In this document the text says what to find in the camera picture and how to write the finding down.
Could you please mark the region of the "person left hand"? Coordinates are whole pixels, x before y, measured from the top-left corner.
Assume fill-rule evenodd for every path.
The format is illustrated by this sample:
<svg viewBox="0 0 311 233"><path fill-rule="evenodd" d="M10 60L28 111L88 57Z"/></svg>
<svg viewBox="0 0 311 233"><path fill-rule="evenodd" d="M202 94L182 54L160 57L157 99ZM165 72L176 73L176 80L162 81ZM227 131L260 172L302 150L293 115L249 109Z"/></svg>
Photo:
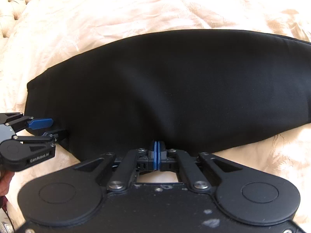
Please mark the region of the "person left hand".
<svg viewBox="0 0 311 233"><path fill-rule="evenodd" d="M14 175L14 172L8 170L2 173L0 181L0 196L5 196L6 194L8 194L10 182L12 181Z"/></svg>

